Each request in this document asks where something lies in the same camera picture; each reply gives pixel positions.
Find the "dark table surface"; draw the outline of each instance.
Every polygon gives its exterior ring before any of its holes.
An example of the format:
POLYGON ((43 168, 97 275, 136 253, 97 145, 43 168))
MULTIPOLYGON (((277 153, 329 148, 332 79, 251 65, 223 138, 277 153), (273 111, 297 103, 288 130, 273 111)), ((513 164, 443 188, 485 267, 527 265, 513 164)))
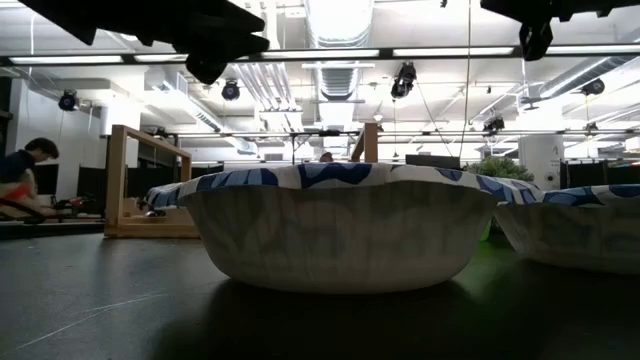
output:
POLYGON ((3 359, 640 359, 640 278, 497 243, 431 288, 317 296, 228 280, 199 241, 0 241, 0 285, 3 359))

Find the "wooden frame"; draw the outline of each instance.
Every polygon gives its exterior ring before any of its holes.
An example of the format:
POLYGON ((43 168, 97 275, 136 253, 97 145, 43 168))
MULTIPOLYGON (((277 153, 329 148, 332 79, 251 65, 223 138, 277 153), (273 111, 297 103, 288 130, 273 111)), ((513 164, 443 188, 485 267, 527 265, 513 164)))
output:
POLYGON ((364 152, 364 161, 368 163, 378 162, 378 124, 366 123, 356 140, 356 146, 351 154, 352 162, 360 162, 360 156, 364 152))
POLYGON ((124 125, 113 125, 107 167, 107 238, 200 238, 193 222, 171 223, 168 218, 124 217, 122 213, 127 138, 162 149, 182 159, 180 181, 191 180, 191 154, 124 125))

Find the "fluorescent light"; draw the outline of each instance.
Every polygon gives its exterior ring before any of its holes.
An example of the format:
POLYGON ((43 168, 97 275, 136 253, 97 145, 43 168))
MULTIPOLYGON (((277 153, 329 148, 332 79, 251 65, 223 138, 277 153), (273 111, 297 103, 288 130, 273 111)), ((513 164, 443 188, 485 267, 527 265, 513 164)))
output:
POLYGON ((550 46, 547 55, 582 55, 589 53, 634 53, 640 52, 640 44, 631 45, 576 45, 576 46, 550 46))
POLYGON ((60 64, 118 64, 122 58, 117 55, 96 56, 29 56, 11 57, 9 60, 17 65, 60 65, 60 64))
POLYGON ((513 52, 513 47, 478 47, 478 48, 411 48, 395 49, 394 57, 437 57, 437 56, 491 56, 509 55, 513 52))
POLYGON ((302 68, 305 70, 316 69, 371 69, 376 67, 374 63, 316 63, 316 64, 302 64, 302 68))
POLYGON ((233 136, 233 137, 279 137, 279 138, 286 138, 286 137, 290 137, 291 135, 289 135, 289 133, 268 133, 268 132, 263 132, 263 133, 234 133, 231 136, 233 136))
POLYGON ((138 62, 183 62, 187 60, 187 54, 149 54, 135 55, 138 62))
POLYGON ((177 134, 182 139, 209 139, 221 138, 220 134, 177 134))
POLYGON ((26 6, 17 0, 0 0, 0 9, 19 9, 24 7, 26 6))
POLYGON ((262 53, 264 59, 374 58, 378 55, 380 55, 380 51, 375 49, 267 51, 262 53))
POLYGON ((138 37, 135 35, 120 34, 120 36, 127 41, 131 41, 131 42, 138 41, 138 37))

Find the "cable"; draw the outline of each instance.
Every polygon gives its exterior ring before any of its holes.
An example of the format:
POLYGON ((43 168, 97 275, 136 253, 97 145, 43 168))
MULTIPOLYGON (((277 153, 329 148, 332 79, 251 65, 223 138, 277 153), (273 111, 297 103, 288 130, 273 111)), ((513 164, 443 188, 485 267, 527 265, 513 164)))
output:
POLYGON ((447 142, 444 141, 444 137, 442 136, 442 134, 440 134, 440 129, 438 129, 438 125, 436 124, 436 121, 433 119, 433 115, 431 115, 431 110, 429 110, 429 105, 427 105, 427 100, 424 98, 424 94, 422 93, 422 87, 420 86, 420 84, 417 84, 417 85, 418 85, 418 91, 420 91, 420 97, 422 98, 422 103, 424 104, 424 107, 427 108, 427 114, 429 114, 429 119, 431 119, 433 126, 436 128, 436 132, 440 136, 440 140, 442 140, 442 143, 444 144, 444 147, 447 149, 449 156, 453 157, 453 153, 449 149, 449 145, 447 145, 447 142))
POLYGON ((64 125, 64 111, 60 110, 60 112, 62 113, 60 115, 60 131, 58 133, 58 144, 62 144, 62 127, 64 125))
POLYGON ((469 19, 467 29, 467 90, 464 96, 464 125, 462 125, 462 140, 460 140, 460 155, 462 158, 462 148, 464 147, 464 134, 467 131, 467 116, 469 115, 469 78, 471 76, 471 0, 469 0, 469 19))
POLYGON ((393 99, 393 158, 398 157, 398 123, 396 122, 396 99, 393 99))

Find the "scratch on table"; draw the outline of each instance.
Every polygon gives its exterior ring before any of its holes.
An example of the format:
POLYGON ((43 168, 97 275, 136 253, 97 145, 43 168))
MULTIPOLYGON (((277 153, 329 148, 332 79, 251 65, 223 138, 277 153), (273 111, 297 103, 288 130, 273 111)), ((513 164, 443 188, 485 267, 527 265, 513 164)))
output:
POLYGON ((69 328, 71 328, 73 326, 76 326, 76 325, 78 325, 78 324, 80 324, 82 322, 85 322, 85 321, 87 321, 87 320, 89 320, 91 318, 94 318, 94 317, 96 317, 96 316, 98 316, 98 315, 100 315, 100 314, 102 314, 104 312, 107 312, 109 310, 113 310, 113 309, 115 309, 115 308, 117 308, 119 306, 126 305, 126 304, 131 304, 131 303, 135 303, 135 302, 139 302, 139 301, 143 301, 143 300, 149 300, 149 299, 153 299, 153 298, 160 297, 160 296, 166 296, 166 295, 167 294, 151 295, 151 296, 147 296, 147 297, 141 298, 141 299, 133 299, 133 300, 117 303, 117 304, 111 304, 111 305, 106 305, 106 306, 101 306, 101 307, 85 310, 83 312, 96 311, 96 310, 100 310, 100 311, 98 311, 95 314, 89 315, 89 316, 87 316, 85 318, 82 318, 82 319, 80 319, 80 320, 78 320, 78 321, 76 321, 74 323, 71 323, 71 324, 69 324, 69 325, 67 325, 65 327, 62 327, 62 328, 60 328, 60 329, 58 329, 56 331, 53 331, 53 332, 51 332, 51 333, 49 333, 47 335, 41 336, 41 337, 39 337, 39 338, 37 338, 35 340, 29 341, 28 343, 22 344, 22 345, 16 347, 15 349, 13 349, 13 350, 9 350, 9 351, 3 353, 1 356, 5 356, 5 355, 7 355, 7 354, 9 354, 11 352, 14 352, 16 350, 20 350, 20 349, 22 349, 24 347, 27 347, 29 345, 33 345, 33 344, 35 344, 35 343, 37 343, 39 341, 42 341, 42 340, 44 340, 44 339, 46 339, 48 337, 51 337, 51 336, 53 336, 53 335, 55 335, 55 334, 57 334, 59 332, 65 331, 65 330, 67 330, 67 329, 69 329, 69 328))
POLYGON ((131 304, 131 303, 135 303, 135 302, 139 302, 139 301, 144 301, 144 300, 149 300, 149 299, 153 299, 153 298, 160 297, 160 296, 167 296, 167 294, 148 295, 148 296, 140 297, 140 298, 137 298, 137 299, 123 301, 123 302, 116 303, 116 304, 98 306, 98 307, 95 307, 95 308, 83 310, 81 312, 84 313, 84 312, 91 312, 91 311, 102 310, 102 309, 109 310, 109 309, 113 309, 113 308, 118 307, 118 306, 127 305, 127 304, 131 304))

